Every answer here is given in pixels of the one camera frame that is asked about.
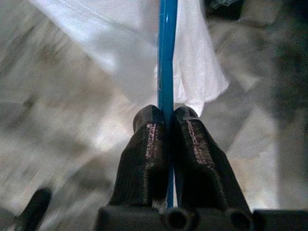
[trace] hole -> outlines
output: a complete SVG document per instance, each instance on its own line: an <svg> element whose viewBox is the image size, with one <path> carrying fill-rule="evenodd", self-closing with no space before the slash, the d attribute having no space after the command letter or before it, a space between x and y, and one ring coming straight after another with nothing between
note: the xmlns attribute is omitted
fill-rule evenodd
<svg viewBox="0 0 308 231"><path fill-rule="evenodd" d="M174 229L183 229L186 226L187 219L184 214L179 211L174 211L169 214L168 222L170 226Z"/></svg>
<svg viewBox="0 0 308 231"><path fill-rule="evenodd" d="M241 230L247 230L250 227L249 219L242 213L236 212L231 215L232 224Z"/></svg>

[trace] blue rod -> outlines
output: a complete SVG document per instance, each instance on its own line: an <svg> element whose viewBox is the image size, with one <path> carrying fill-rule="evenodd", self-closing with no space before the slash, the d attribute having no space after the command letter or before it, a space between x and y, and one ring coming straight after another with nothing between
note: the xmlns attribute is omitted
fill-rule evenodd
<svg viewBox="0 0 308 231"><path fill-rule="evenodd" d="M167 135L170 135L170 120L173 112L173 72L172 61L177 21L177 0L160 0L158 32L158 107L163 111ZM169 156L169 182L167 207L173 207L173 165Z"/></svg>

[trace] blurry background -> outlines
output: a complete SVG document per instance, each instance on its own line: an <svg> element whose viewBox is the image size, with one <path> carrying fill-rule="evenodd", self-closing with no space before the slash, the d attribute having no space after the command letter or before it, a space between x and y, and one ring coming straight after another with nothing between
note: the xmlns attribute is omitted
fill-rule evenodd
<svg viewBox="0 0 308 231"><path fill-rule="evenodd" d="M201 119L251 209L308 209L307 3L219 2L205 16L230 86ZM0 205L49 186L41 230L89 230L145 105L28 1L0 1L0 22Z"/></svg>

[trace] gray floor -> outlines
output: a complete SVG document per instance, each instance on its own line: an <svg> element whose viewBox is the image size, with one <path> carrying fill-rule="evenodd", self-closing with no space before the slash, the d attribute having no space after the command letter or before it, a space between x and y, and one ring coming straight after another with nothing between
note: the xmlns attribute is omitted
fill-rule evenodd
<svg viewBox="0 0 308 231"><path fill-rule="evenodd" d="M0 203L19 214L53 189L41 230L89 230L141 108L23 0L0 2ZM209 18L229 89L201 119L251 209L308 209L307 23L296 6L260 26Z"/></svg>

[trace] white cloth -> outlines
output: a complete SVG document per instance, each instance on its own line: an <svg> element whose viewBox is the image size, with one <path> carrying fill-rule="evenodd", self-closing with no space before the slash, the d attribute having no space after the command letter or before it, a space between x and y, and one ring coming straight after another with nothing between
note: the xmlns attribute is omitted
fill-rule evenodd
<svg viewBox="0 0 308 231"><path fill-rule="evenodd" d="M134 103L155 103L158 0L29 0L100 64ZM179 0L174 101L203 105L227 87L199 0Z"/></svg>

